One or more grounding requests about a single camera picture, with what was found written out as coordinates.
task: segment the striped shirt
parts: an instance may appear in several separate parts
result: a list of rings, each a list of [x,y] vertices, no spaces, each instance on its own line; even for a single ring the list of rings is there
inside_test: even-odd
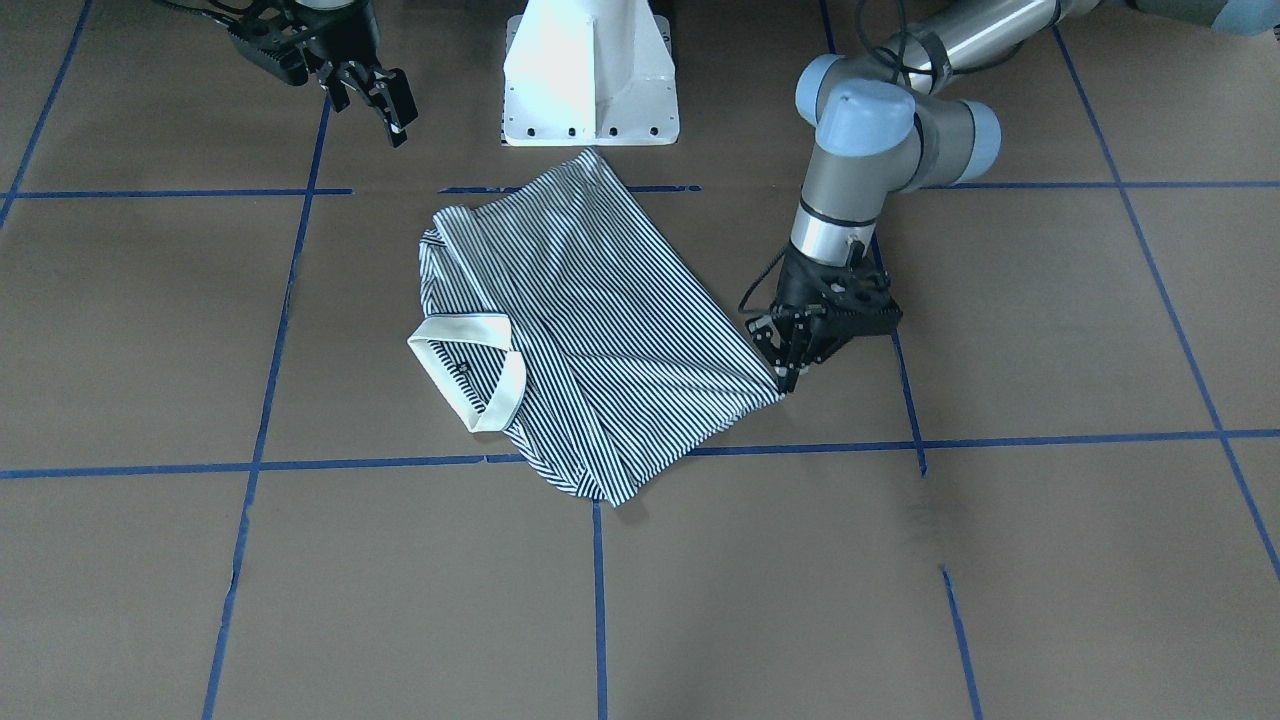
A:
[[[753,410],[774,379],[604,160],[447,208],[420,245],[428,315],[500,313],[529,378],[504,430],[563,492],[620,505]],[[431,351],[483,411],[504,352]]]

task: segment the black robot end effector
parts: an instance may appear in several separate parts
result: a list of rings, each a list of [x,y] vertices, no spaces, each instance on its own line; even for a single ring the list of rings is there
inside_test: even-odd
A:
[[[778,391],[792,392],[800,375],[831,359],[855,337],[892,334],[902,309],[890,296],[890,277],[855,249],[849,266],[831,266],[806,258],[790,242],[748,288],[739,311],[751,342],[773,365]],[[778,290],[768,310],[748,310],[760,282],[782,261]]]
[[[246,59],[285,85],[306,85],[311,74],[329,94],[334,111],[349,104],[348,88],[378,110],[392,147],[408,137],[404,127],[417,105],[404,72],[378,60],[378,20],[370,0],[317,10],[294,0],[256,0],[227,27]]]

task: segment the striped cloth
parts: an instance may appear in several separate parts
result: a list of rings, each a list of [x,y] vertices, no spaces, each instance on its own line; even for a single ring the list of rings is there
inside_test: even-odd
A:
[[[529,379],[503,430],[550,484],[630,500],[782,396],[771,372],[588,150],[521,191],[447,208],[420,243],[426,315],[500,313]],[[483,411],[504,352],[429,343]]]

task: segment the robotic arm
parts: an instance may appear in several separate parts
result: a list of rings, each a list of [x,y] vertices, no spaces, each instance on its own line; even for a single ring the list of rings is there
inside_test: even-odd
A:
[[[1130,0],[1143,12],[1215,29],[1263,32],[1280,22],[1272,0]],[[859,0],[858,15],[865,0]],[[890,334],[902,310],[868,256],[891,192],[975,178],[1000,151],[1000,123],[980,102],[933,97],[959,76],[1005,61],[1020,44],[1100,0],[960,0],[906,26],[859,59],[822,55],[796,87],[796,110],[815,128],[790,243],[748,290],[739,310],[773,364],[782,392],[850,340]],[[864,45],[868,45],[863,36]],[[745,305],[781,260],[773,302]]]
[[[408,137],[404,126],[417,118],[417,106],[404,72],[385,70],[378,60],[371,0],[253,0],[244,8],[209,1],[223,12],[155,1],[225,27],[242,56],[285,85],[306,85],[315,74],[334,111],[344,110],[355,91],[378,111],[392,147]]]

